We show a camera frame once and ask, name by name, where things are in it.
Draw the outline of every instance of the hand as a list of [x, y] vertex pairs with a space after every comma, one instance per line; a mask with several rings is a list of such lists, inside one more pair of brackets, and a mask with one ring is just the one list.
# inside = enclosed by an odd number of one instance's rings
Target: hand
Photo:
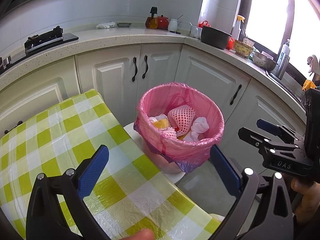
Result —
[[129, 236], [123, 238], [122, 240], [154, 240], [155, 236], [152, 230], [148, 228], [143, 228], [138, 233], [134, 234], [133, 236]]
[[320, 184], [314, 181], [301, 181], [294, 178], [291, 188], [303, 195], [300, 204], [293, 212], [297, 217], [298, 224], [308, 223], [316, 213], [320, 203]]

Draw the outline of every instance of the white wall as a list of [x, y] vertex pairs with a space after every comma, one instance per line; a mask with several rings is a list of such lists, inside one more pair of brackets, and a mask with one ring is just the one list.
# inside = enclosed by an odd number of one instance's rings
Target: white wall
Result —
[[152, 6], [158, 15], [180, 18], [179, 28], [208, 20], [230, 33], [239, 0], [33, 0], [0, 20], [0, 57], [23, 46], [28, 36], [60, 25], [72, 28], [108, 21], [145, 22]]
[[28, 36], [107, 21], [144, 22], [158, 0], [33, 0], [0, 20], [0, 57], [23, 46]]
[[177, 19], [182, 14], [183, 16], [179, 19], [180, 24], [178, 25], [181, 29], [190, 29], [191, 22], [193, 25], [197, 25], [202, 0], [158, 0], [158, 14], [163, 14], [168, 17]]
[[203, 0], [199, 22], [207, 20], [211, 27], [231, 33], [240, 0]]

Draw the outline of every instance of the green checkered tablecloth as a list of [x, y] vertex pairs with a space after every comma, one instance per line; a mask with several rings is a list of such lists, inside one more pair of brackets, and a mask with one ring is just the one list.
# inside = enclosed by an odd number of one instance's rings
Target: green checkered tablecloth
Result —
[[[195, 205], [144, 155], [95, 90], [30, 118], [0, 139], [0, 205], [25, 238], [37, 174], [63, 174], [104, 144], [110, 157], [84, 201], [112, 239], [150, 228], [156, 239], [207, 240], [219, 222]], [[63, 197], [68, 225], [79, 233]]]

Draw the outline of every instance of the black pot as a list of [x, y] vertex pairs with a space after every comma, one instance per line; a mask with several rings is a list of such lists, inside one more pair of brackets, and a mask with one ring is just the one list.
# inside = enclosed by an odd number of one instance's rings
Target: black pot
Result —
[[225, 49], [230, 37], [231, 34], [208, 26], [203, 26], [201, 32], [201, 41], [218, 49]]

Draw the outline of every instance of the speckled countertop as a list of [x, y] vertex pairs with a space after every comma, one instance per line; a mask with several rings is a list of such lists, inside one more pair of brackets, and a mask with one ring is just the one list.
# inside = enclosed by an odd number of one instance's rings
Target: speckled countertop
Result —
[[79, 37], [78, 41], [47, 49], [23, 60], [3, 73], [0, 76], [0, 91], [37, 68], [90, 50], [140, 43], [181, 43], [205, 51], [246, 72], [278, 95], [306, 123], [305, 111], [284, 89], [269, 78], [263, 69], [254, 65], [250, 60], [235, 55], [232, 51], [217, 49], [188, 36], [138, 27], [87, 30], [73, 34]]

